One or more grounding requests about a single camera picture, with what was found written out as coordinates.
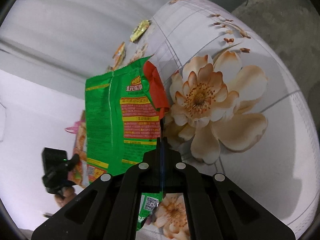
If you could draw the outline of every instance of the concrete floor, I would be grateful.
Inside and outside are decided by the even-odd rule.
[[[232,12],[278,54],[320,128],[320,16],[309,0],[249,0]]]

